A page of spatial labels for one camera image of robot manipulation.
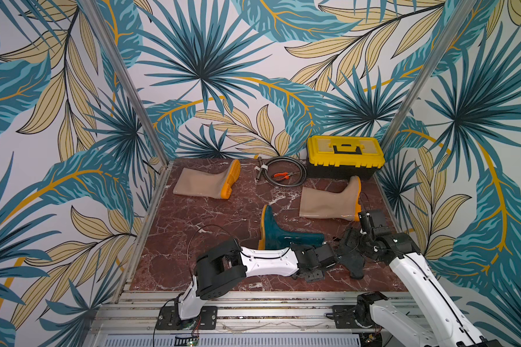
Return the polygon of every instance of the marble tabletop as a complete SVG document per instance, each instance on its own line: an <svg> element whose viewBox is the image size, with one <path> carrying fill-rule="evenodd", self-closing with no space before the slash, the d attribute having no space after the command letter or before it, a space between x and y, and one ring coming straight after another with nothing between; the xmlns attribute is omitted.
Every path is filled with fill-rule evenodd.
<svg viewBox="0 0 521 347"><path fill-rule="evenodd" d="M198 255L231 237L236 237L240 245L257 248L261 237L261 213L269 204L274 211L278 225L294 232L322 232L326 241L333 241L343 235L350 223L343 219L308 219L299 217L299 203L302 187L275 187L261 179L255 182L257 161L242 159L241 174L232 186L228 200L174 195L173 189L183 168L191 168L210 173L219 173L228 167L231 159L176 159L170 172L154 218L153 226L136 269L131 290L137 291L182 291L190 282L187 263L189 238L202 226L209 226L193 239L189 247L189 261L194 266ZM281 167L271 171L290 170ZM339 193L347 185L347 180L307 179L306 187ZM362 180L361 201L364 206L384 210L389 225L392 222L382 195L374 179ZM307 283L302 279L275 275L247 278L233 290L262 291L407 291L402 282L384 265L370 259L364 268L364 278L353 280L345 267L336 266L326 273L321 281Z"/></svg>

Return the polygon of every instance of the orange-handled pliers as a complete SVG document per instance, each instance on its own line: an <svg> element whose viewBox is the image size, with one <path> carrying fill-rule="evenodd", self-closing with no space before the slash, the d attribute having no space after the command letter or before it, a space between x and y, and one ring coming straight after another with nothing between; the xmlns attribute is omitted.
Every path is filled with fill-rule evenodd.
<svg viewBox="0 0 521 347"><path fill-rule="evenodd" d="M293 176L293 175L297 175L299 173L299 171L294 171L294 172L278 172L277 174L274 174L274 176L272 176L273 178L276 178L276 177L282 177L282 178L278 178L278 179L275 179L276 182L280 182L280 181L283 181L285 179L289 179L290 176Z"/></svg>

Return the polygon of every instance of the toolbox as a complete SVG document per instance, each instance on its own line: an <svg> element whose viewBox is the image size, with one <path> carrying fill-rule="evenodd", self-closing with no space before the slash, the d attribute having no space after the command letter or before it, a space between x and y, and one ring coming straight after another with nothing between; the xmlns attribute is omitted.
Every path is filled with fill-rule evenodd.
<svg viewBox="0 0 521 347"><path fill-rule="evenodd" d="M384 165L384 153L374 137L311 136L307 140L307 177L370 178Z"/></svg>

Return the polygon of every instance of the wall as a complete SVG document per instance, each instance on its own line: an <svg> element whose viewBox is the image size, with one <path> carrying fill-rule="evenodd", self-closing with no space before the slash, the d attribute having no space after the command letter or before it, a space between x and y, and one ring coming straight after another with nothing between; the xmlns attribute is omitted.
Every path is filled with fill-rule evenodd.
<svg viewBox="0 0 521 347"><path fill-rule="evenodd" d="M379 178L402 229L487 337L521 346L521 1L442 60L386 153Z"/></svg>
<svg viewBox="0 0 521 347"><path fill-rule="evenodd" d="M139 3L129 72L167 156L243 158L304 155L314 134L375 135L458 0Z"/></svg>
<svg viewBox="0 0 521 347"><path fill-rule="evenodd" d="M123 28L137 13L102 4ZM78 4L4 2L0 346L79 345L132 254L158 162Z"/></svg>

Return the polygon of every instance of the mounting plate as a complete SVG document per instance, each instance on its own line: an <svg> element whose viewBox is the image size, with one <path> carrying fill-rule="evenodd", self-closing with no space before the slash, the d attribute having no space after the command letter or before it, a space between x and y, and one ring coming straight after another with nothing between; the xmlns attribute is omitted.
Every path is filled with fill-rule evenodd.
<svg viewBox="0 0 521 347"><path fill-rule="evenodd" d="M336 329L357 329L359 326L355 323L355 315L353 311L340 316L340 313L354 308L352 305L334 305L332 306L332 313L334 315L334 323Z"/></svg>
<svg viewBox="0 0 521 347"><path fill-rule="evenodd" d="M216 327L216 306L203 306L197 318L181 320L177 306L168 306L160 310L157 330L193 330L200 323L199 330L214 330Z"/></svg>

